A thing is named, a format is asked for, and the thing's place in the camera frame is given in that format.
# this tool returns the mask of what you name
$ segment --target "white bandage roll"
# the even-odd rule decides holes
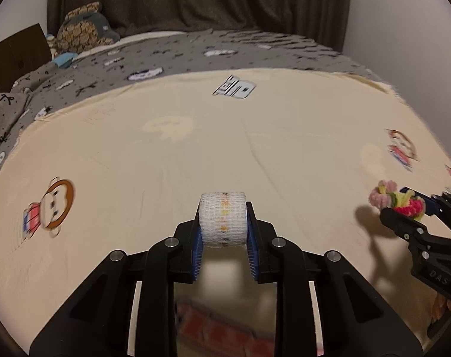
[[[247,241],[244,192],[204,193],[199,204],[202,242],[208,247],[243,245]]]

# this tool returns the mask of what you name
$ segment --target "silver screw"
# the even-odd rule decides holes
[[[338,262],[341,260],[341,254],[338,251],[330,251],[326,254],[326,257],[332,262]]]
[[[115,251],[110,252],[110,260],[117,262],[119,260],[123,259],[123,252],[116,249]]]
[[[283,237],[276,237],[276,238],[272,239],[272,245],[274,247],[278,247],[278,248],[285,247],[285,244],[286,244],[286,240]]]
[[[179,244],[179,240],[177,240],[175,237],[168,237],[165,240],[166,247],[173,248],[173,247],[176,247],[178,244]]]

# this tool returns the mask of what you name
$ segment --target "cartoon monkey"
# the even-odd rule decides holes
[[[397,130],[389,130],[389,137],[392,145],[389,145],[389,152],[400,161],[406,169],[412,168],[411,160],[417,160],[417,153],[414,144],[403,133]]]
[[[40,226],[46,229],[51,237],[57,236],[73,201],[73,184],[58,177],[53,179],[40,203],[32,203],[24,211],[22,241],[30,239]]]

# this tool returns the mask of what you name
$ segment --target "gray blanket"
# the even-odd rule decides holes
[[[48,113],[144,79],[239,68],[355,73],[380,81],[346,56],[298,35],[206,31],[143,40],[85,57],[67,69],[47,63],[22,77],[11,92],[0,93],[0,169],[19,132]]]

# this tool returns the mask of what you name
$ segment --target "plush toy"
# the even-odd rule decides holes
[[[100,11],[100,2],[89,3],[74,9],[65,16],[57,34],[57,51],[80,53],[96,46],[116,43],[120,35]]]
[[[419,221],[425,214],[425,201],[412,189],[398,192],[394,181],[381,180],[369,195],[369,203],[379,210],[393,208],[404,216]]]

